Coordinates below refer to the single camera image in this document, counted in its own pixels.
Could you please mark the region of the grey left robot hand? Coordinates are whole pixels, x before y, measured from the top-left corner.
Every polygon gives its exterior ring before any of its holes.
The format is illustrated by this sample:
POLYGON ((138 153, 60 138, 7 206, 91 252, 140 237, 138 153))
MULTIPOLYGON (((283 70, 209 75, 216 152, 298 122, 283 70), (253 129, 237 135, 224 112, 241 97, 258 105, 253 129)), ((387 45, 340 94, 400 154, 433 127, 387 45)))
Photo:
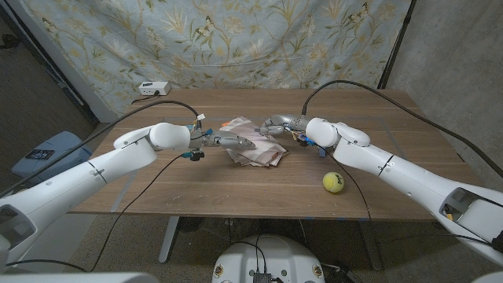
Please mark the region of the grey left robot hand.
POLYGON ((206 130, 204 133, 194 133, 190 138, 189 147, 199 149, 202 147, 222 147, 224 149, 253 150, 255 144, 245 137, 226 130, 206 130))

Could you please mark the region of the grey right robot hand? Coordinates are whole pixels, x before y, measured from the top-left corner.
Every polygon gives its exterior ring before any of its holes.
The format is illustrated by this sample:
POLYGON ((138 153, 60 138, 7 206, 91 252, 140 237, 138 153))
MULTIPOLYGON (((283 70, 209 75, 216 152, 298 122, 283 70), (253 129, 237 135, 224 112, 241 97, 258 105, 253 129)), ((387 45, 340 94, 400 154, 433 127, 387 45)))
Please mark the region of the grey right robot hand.
POLYGON ((309 122, 310 117, 306 116, 276 114, 266 119, 261 126, 256 127, 255 132, 272 136, 283 134, 285 131, 303 133, 309 122))

